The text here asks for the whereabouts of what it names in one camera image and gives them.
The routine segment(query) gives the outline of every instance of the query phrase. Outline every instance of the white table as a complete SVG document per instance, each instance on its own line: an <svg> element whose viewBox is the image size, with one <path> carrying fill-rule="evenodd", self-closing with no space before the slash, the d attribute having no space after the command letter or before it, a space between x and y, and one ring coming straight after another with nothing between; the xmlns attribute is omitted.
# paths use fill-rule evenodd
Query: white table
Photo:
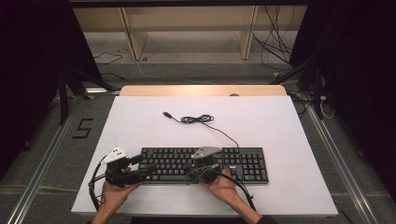
<svg viewBox="0 0 396 224"><path fill-rule="evenodd" d="M230 135L240 147L263 148L269 184L247 186L259 213L316 217L338 214L289 96L116 97L72 212L96 213L88 182L99 160L115 146L126 150L129 158L139 154L141 147L234 147L234 142L222 133L199 123L179 124L166 118L163 111L177 119L210 114L215 117L210 125ZM102 166L98 174L105 169ZM96 182L97 195L101 194L102 183ZM200 185L143 185L130 195L118 214L237 216Z"/></svg>

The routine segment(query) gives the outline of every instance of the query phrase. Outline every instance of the person's right hand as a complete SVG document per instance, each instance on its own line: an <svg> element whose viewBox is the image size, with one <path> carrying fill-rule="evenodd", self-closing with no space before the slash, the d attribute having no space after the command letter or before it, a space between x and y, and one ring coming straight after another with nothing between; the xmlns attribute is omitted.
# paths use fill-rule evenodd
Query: person's right hand
<svg viewBox="0 0 396 224"><path fill-rule="evenodd" d="M222 170L221 173L231 177L230 172L226 170ZM235 200L241 200L236 192L233 182L221 175L219 175L219 177L212 183L206 184L205 182L200 182L200 184L209 189L216 198L227 204L230 204Z"/></svg>

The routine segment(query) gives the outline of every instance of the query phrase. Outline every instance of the floor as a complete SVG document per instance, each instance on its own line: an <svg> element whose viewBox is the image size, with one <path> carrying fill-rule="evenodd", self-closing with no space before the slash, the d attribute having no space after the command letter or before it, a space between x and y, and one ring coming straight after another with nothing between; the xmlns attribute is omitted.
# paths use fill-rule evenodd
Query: floor
<svg viewBox="0 0 396 224"><path fill-rule="evenodd" d="M264 40L268 33L258 32L256 36ZM296 32L287 32L285 44L292 48L295 36ZM277 57L262 52L257 41L252 43L249 59L242 60L234 32L150 33L137 63L132 60L123 34L89 33L86 37L104 81L114 86L261 84L290 69ZM297 80L298 77L293 77L283 85L287 91L296 92ZM96 88L91 83L85 85ZM305 99L310 97L309 92L300 94ZM30 201L23 205L25 213L21 223L84 223L91 219L72 214L70 209L116 95L92 92L89 95L90 98L73 98L70 93L73 118L64 126L58 124L60 105L54 99L32 136L30 149L21 153L0 182L0 223L7 223L13 209L18 208L20 198L34 185L32 176L39 174L42 174L39 184L32 190ZM350 223L350 218L352 223L396 223L395 202L370 164L358 155L353 137L336 112L331 119L317 120L308 105L299 101L295 107L329 191L345 213L340 210L340 214L332 218L276 217L276 220L279 223ZM323 110L326 116L332 116L329 105L325 104ZM92 129L90 136L74 138L81 135L78 126L82 119L90 119L85 123ZM61 136L58 142L53 141L55 136ZM46 166L42 159L47 157L51 163ZM113 217L110 223L129 223L130 219Z"/></svg>

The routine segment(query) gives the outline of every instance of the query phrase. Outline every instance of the sleeve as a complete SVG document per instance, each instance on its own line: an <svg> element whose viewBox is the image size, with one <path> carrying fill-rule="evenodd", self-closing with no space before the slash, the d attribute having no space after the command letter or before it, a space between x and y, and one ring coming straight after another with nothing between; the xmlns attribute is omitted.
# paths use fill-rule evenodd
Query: sleeve
<svg viewBox="0 0 396 224"><path fill-rule="evenodd" d="M277 222L272 217L263 216L259 219L257 224L277 224Z"/></svg>

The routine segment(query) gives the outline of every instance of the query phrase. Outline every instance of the black keyboard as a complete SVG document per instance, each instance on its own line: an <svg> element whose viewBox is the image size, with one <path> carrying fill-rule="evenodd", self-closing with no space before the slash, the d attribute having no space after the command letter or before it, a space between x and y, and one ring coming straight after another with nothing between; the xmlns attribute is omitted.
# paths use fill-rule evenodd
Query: black keyboard
<svg viewBox="0 0 396 224"><path fill-rule="evenodd" d="M186 184L193 179L184 169L192 164L191 154L198 147L143 147L139 169L156 163L157 171L146 178L145 184ZM214 154L221 168L230 171L233 179L244 184L267 184L268 174L262 147L224 147Z"/></svg>

